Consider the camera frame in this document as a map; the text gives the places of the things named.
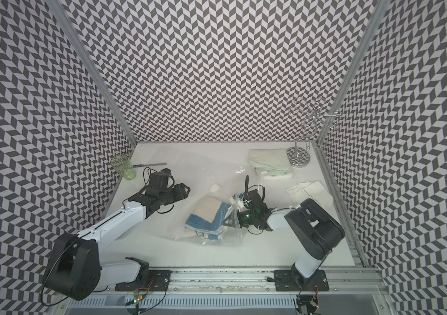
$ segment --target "jewelry stand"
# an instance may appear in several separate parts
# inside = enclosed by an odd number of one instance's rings
[[[288,156],[288,159],[290,161],[290,165],[293,167],[304,167],[308,165],[309,161],[311,160],[311,156],[309,155],[309,149],[310,144],[309,140],[313,140],[313,137],[315,136],[316,132],[318,131],[318,120],[320,120],[321,117],[339,117],[341,116],[341,112],[339,110],[334,110],[334,115],[322,115],[321,114],[321,102],[322,99],[318,97],[315,100],[315,104],[313,105],[313,108],[309,108],[307,110],[300,110],[300,107],[304,103],[304,105],[307,104],[307,101],[305,98],[299,97],[297,98],[296,102],[296,108],[294,110],[290,111],[290,115],[297,115],[302,117],[303,115],[306,115],[306,118],[304,119],[304,122],[301,124],[303,130],[302,133],[305,134],[306,129],[314,125],[313,131],[309,135],[303,135],[299,137],[295,141],[295,145],[293,147],[290,147],[286,150],[286,155]],[[330,127],[330,129],[335,129],[336,123],[333,124],[333,126]],[[301,148],[297,146],[297,143],[299,141],[304,140],[306,143],[306,148]]]

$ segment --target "white cap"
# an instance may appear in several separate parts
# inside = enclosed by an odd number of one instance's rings
[[[209,187],[209,191],[210,192],[217,192],[220,189],[220,185],[219,184],[213,184]]]

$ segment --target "metal rod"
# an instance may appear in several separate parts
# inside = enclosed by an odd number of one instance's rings
[[[158,165],[167,165],[167,163],[155,163],[155,164],[136,164],[132,167],[145,167],[145,166],[158,166]]]
[[[367,51],[369,50],[369,47],[370,47],[372,40],[374,38],[374,34],[378,30],[379,24],[383,20],[389,4],[390,4],[390,0],[378,0],[378,3],[376,4],[374,12],[372,13],[369,24],[365,28],[364,36],[362,37],[362,40],[359,43],[357,51],[355,52],[353,60],[351,61],[350,67],[348,68],[345,78],[342,81],[341,88],[340,88],[339,92],[337,93],[337,96],[335,97],[332,107],[330,108],[330,112],[329,112],[330,115],[332,115],[335,110],[339,110],[341,108],[342,102],[344,102],[344,100],[346,98],[346,94],[347,94],[348,90],[350,89],[351,83],[353,82],[353,79],[357,75],[358,69],[359,69],[360,65],[362,64],[362,61],[364,60],[364,57],[365,57]],[[333,117],[333,116],[329,116],[329,118],[323,125],[320,135],[318,136],[318,139],[316,140],[316,143],[319,146],[321,146],[323,141],[325,141],[325,138],[327,137],[327,134],[330,130],[329,128],[330,128],[330,126],[332,126],[333,118],[331,118],[331,117]]]
[[[318,163],[320,164],[321,172],[325,177],[328,192],[334,198],[334,206],[335,210],[337,211],[337,216],[339,217],[342,227],[346,231],[346,241],[348,242],[348,245],[350,247],[354,247],[357,250],[362,265],[365,267],[369,266],[369,261],[367,259],[367,256],[365,255],[364,248],[362,247],[362,244],[358,240],[357,232],[350,218],[349,211],[346,207],[344,199],[342,198],[342,193],[339,190],[339,187],[337,186],[335,178],[332,175],[332,172],[330,171],[330,167],[328,165],[325,154],[323,153],[323,150],[316,144],[314,145],[314,151],[316,157],[318,158]]]
[[[70,22],[68,16],[65,13],[65,10],[62,8],[62,5],[58,0],[45,0],[45,3],[55,17],[57,24],[62,28],[64,35],[68,38],[69,42],[73,46],[73,49],[75,50],[76,55],[80,58],[81,63],[88,71],[92,80],[94,80],[97,89],[101,92],[105,103],[108,105],[109,109],[113,113],[113,116],[116,118],[119,126],[122,128],[131,144],[135,145],[136,143],[138,143],[136,136],[134,135],[131,127],[122,115],[118,105],[115,102],[115,99],[112,97],[107,85],[104,83],[101,74],[97,70],[94,61],[92,61],[92,59],[90,58],[89,52],[81,42],[80,36],[73,28],[73,24]]]

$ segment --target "vent grille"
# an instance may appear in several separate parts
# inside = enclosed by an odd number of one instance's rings
[[[73,301],[69,307],[74,308],[115,308],[125,307],[123,295],[122,298],[110,298],[106,303],[106,297],[113,295],[103,295],[102,297],[88,297],[81,301]],[[132,295],[127,295],[125,302],[130,302]],[[139,306],[152,307],[162,299],[162,295],[147,296]],[[225,295],[215,296],[211,294],[183,294],[177,296],[166,296],[158,308],[170,309],[229,309],[229,308],[293,308],[296,303],[296,297],[288,294],[282,295]]]
[[[106,302],[106,296],[103,297],[88,297],[81,301],[75,301],[73,300],[71,303],[71,306],[81,307],[81,306],[104,306],[104,303]]]
[[[143,299],[140,306],[154,306],[162,296],[150,296]],[[293,308],[296,299],[289,295],[282,296],[242,296],[229,295],[224,297],[215,297],[214,295],[182,295],[176,297],[167,297],[157,307],[163,308]]]

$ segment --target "white towel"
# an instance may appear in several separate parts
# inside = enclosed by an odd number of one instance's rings
[[[334,198],[319,180],[312,182],[306,181],[298,183],[286,190],[294,203],[300,205],[304,200],[311,198],[315,200],[318,205],[327,210],[334,203]]]
[[[291,176],[291,166],[285,149],[250,150],[250,165],[255,168],[257,175]]]

